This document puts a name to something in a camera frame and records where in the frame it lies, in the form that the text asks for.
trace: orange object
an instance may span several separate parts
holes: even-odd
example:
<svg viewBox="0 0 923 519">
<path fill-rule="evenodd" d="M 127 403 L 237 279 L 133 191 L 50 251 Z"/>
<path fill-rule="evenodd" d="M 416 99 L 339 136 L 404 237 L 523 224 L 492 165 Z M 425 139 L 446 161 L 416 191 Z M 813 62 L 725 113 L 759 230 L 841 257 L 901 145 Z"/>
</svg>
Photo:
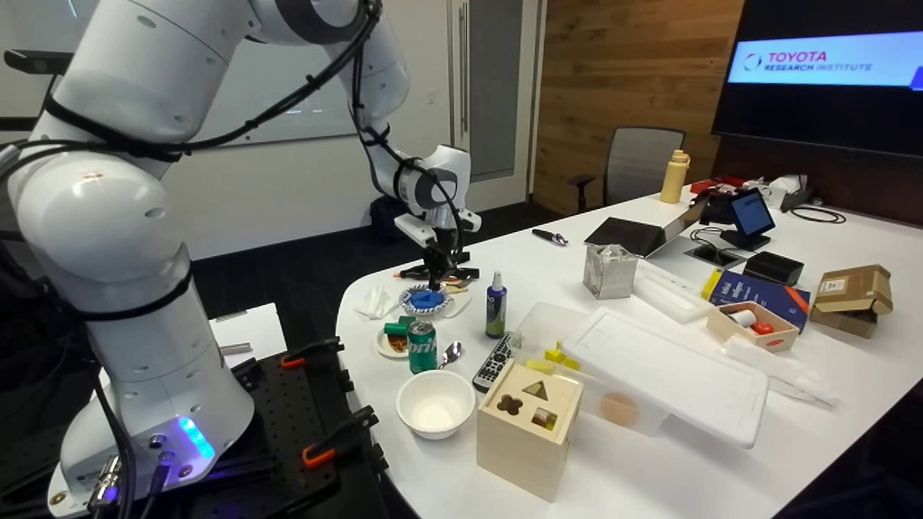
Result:
<svg viewBox="0 0 923 519">
<path fill-rule="evenodd" d="M 775 328 L 771 322 L 752 322 L 751 326 L 755 334 L 774 334 Z"/>
</svg>

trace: spray bottle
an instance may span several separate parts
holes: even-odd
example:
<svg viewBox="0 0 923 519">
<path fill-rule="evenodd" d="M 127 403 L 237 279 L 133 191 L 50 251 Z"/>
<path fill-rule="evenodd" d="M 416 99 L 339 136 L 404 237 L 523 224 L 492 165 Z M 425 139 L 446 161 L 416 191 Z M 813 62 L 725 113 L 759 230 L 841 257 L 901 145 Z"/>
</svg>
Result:
<svg viewBox="0 0 923 519">
<path fill-rule="evenodd" d="M 492 286 L 487 286 L 487 326 L 485 334 L 498 339 L 507 331 L 507 289 L 498 270 L 492 270 Z"/>
</svg>

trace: screen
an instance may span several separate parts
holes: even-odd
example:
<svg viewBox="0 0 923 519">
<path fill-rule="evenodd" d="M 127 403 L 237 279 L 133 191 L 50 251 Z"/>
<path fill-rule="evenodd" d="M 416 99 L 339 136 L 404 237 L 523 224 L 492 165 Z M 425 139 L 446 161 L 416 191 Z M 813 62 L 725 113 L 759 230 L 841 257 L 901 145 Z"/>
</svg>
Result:
<svg viewBox="0 0 923 519">
<path fill-rule="evenodd" d="M 712 130 L 923 159 L 923 2 L 746 0 Z"/>
<path fill-rule="evenodd" d="M 745 237 L 759 237 L 759 233 L 775 227 L 775 223 L 768 211 L 768 201 L 761 198 L 759 191 L 736 197 L 729 201 L 729 211 L 739 224 L 739 233 L 745 233 Z"/>
</svg>

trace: blue light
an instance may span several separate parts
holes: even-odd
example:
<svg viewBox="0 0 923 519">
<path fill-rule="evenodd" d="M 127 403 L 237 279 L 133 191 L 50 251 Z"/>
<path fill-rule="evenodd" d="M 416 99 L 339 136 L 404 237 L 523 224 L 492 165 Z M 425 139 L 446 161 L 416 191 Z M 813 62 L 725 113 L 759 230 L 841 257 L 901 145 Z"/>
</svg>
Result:
<svg viewBox="0 0 923 519">
<path fill-rule="evenodd" d="M 214 458 L 214 446 L 208 445 L 192 417 L 178 417 L 178 430 L 198 449 L 201 458 Z"/>
</svg>

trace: phone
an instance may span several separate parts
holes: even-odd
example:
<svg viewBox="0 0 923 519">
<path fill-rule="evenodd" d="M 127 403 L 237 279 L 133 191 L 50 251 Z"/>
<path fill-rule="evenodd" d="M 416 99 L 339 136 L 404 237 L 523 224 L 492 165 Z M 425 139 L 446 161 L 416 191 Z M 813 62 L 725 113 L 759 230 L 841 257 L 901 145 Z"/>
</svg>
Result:
<svg viewBox="0 0 923 519">
<path fill-rule="evenodd" d="M 694 257 L 694 260 L 712 263 L 712 266 L 736 266 L 736 263 L 745 260 L 745 257 L 736 257 L 729 251 L 716 248 L 712 243 L 704 243 L 704 246 L 697 246 L 697 248 L 693 248 L 686 254 Z"/>
</svg>

